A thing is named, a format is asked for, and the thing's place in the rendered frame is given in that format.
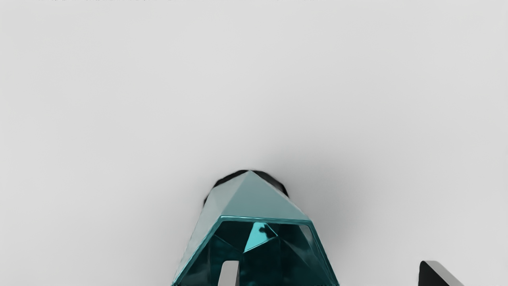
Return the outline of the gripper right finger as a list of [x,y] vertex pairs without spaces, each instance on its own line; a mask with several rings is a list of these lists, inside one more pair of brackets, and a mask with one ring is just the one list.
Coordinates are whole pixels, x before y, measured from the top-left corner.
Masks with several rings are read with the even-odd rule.
[[465,286],[438,261],[421,261],[418,286]]

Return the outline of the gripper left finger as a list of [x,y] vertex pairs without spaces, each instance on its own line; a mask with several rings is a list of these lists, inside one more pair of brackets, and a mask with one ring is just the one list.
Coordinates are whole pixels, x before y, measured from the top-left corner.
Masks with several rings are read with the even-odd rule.
[[239,275],[239,261],[225,261],[221,267],[217,286],[239,286]]

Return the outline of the teal faceted mug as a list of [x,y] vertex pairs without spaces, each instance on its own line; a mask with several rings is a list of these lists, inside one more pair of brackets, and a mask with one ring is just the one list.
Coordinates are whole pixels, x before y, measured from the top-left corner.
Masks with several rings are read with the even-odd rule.
[[310,217],[258,170],[212,187],[172,286],[218,286],[227,261],[238,262],[235,286],[340,286]]

